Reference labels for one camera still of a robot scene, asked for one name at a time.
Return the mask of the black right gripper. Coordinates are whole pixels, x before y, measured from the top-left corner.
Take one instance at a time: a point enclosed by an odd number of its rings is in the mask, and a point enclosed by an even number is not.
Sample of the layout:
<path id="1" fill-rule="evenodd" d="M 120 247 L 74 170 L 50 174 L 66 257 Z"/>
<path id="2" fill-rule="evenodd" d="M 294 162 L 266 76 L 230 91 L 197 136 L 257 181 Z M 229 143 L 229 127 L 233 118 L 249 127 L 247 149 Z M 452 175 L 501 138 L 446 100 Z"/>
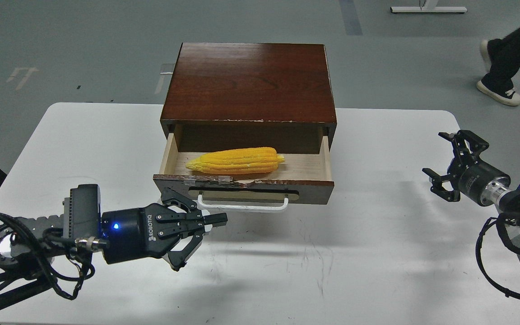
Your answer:
<path id="1" fill-rule="evenodd" d="M 460 201 L 460 193 L 463 193 L 479 206 L 496 205 L 499 192 L 508 189 L 511 178 L 481 160 L 479 155 L 489 148 L 489 142 L 469 130 L 439 132 L 439 136 L 452 144 L 453 159 L 449 169 L 456 171 L 455 174 L 438 175 L 430 168 L 423 168 L 422 172 L 431 182 L 431 192 L 447 202 Z M 450 183 L 452 190 L 446 190 L 444 183 Z"/>

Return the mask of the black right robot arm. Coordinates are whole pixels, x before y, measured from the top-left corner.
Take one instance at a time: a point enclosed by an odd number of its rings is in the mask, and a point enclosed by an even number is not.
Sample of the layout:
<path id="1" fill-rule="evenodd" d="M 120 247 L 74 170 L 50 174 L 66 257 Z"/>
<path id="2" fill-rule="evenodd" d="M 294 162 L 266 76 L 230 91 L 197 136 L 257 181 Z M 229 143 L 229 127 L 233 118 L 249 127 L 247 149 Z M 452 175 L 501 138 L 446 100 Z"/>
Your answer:
<path id="1" fill-rule="evenodd" d="M 489 148 L 489 143 L 474 132 L 440 132 L 439 136 L 452 144 L 453 159 L 445 175 L 430 168 L 422 170 L 431 181 L 431 192 L 448 202 L 457 202 L 465 195 L 479 206 L 496 207 L 498 215 L 489 218 L 479 231 L 475 259 L 479 270 L 494 288 L 506 297 L 520 300 L 520 293 L 498 284 L 487 274 L 481 254 L 484 236 L 495 227 L 504 247 L 520 255 L 520 184 L 516 189 L 510 189 L 509 175 L 481 159 L 480 154 Z"/>

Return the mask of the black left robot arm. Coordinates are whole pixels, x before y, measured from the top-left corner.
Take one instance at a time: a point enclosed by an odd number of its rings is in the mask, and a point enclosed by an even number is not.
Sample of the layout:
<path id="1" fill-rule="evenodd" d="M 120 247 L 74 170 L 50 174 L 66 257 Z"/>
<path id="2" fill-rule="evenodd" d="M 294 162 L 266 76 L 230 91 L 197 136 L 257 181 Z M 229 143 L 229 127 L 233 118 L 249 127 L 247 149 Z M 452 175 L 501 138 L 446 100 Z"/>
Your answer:
<path id="1" fill-rule="evenodd" d="M 79 185 L 64 199 L 64 212 L 39 218 L 0 213 L 0 310 L 49 289 L 74 300 L 95 274 L 93 254 L 107 264 L 142 258 L 185 267 L 205 234 L 224 226 L 225 213 L 211 214 L 166 188 L 160 204 L 100 212 L 96 184 Z"/>

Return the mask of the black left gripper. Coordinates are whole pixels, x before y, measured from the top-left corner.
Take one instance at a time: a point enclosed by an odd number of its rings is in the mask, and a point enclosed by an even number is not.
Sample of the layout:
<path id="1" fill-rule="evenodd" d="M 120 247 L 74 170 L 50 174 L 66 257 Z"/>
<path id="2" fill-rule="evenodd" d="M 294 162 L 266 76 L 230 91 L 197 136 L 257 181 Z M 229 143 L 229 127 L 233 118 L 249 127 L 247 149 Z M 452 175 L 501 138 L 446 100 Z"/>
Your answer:
<path id="1" fill-rule="evenodd" d="M 194 201 L 171 188 L 163 190 L 161 199 L 161 205 L 103 212 L 102 237 L 109 242 L 108 247 L 103 249 L 107 264 L 163 257 L 173 271 L 179 272 L 204 239 L 204 235 L 194 234 L 198 231 L 207 233 L 212 227 L 225 226 L 228 222 L 226 213 L 205 213 L 197 208 Z M 156 234 L 153 230 L 155 216 Z M 175 236 L 183 239 L 191 235 L 190 242 L 180 251 L 169 251 L 163 255 L 163 251 L 158 249 L 158 239 Z"/>

